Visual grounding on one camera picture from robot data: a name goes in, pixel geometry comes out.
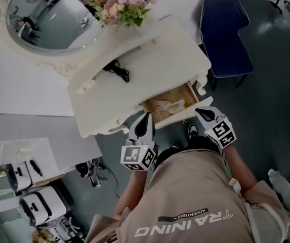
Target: open drawer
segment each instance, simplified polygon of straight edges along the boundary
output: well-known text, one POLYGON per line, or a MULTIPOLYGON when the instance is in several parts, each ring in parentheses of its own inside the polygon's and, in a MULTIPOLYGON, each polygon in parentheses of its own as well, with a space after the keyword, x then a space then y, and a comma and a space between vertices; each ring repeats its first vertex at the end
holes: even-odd
POLYGON ((194 110, 200 106, 210 106, 213 99, 199 101, 189 82, 154 96, 142 103, 145 112, 151 112, 155 128, 195 117, 194 110))

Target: white vanity table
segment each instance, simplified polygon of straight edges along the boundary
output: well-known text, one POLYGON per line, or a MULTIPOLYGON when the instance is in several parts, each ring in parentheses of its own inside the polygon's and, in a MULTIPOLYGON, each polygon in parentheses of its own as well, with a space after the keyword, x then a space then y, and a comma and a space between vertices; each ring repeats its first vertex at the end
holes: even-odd
MULTIPOLYGON (((73 112, 82 137, 97 133, 110 134, 119 130, 127 133, 121 124, 142 109, 140 103, 195 78, 197 91, 203 87, 210 62, 194 40, 173 18, 147 22, 149 31, 140 34, 133 28, 106 29, 97 40, 76 51, 42 53, 31 46, 17 44, 7 31, 7 8, 11 0, 0 0, 0 36, 12 52, 30 58, 37 65, 57 71, 67 83, 73 112), (114 59, 130 72, 125 83, 115 74, 101 71, 114 59)), ((209 106, 212 97, 174 114, 164 123, 194 117, 194 108, 209 106)))

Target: oval mirror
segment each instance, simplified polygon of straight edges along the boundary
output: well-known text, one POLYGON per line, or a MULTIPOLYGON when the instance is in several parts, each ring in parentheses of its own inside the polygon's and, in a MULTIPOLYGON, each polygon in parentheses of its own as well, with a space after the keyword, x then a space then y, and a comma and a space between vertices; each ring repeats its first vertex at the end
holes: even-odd
POLYGON ((92 15, 92 0, 11 0, 7 28, 25 48, 42 53, 75 51, 102 32, 92 15))

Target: flower bouquet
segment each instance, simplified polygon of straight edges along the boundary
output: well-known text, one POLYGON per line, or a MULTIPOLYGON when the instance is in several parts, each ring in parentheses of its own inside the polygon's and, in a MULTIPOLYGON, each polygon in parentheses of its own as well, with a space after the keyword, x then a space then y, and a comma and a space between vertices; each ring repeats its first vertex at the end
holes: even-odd
POLYGON ((104 26, 122 25, 138 26, 144 16, 150 11, 148 4, 155 4, 157 0, 93 0, 90 6, 96 10, 94 17, 104 26))

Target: navy blue chair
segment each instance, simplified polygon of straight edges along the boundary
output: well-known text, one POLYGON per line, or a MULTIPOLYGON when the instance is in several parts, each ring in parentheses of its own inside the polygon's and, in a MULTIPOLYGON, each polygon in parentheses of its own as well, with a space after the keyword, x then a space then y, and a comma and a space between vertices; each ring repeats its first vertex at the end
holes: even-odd
POLYGON ((242 75, 239 87, 253 71, 244 44, 238 34, 250 20, 238 0, 204 0, 200 20, 201 39, 211 61, 215 81, 242 75))

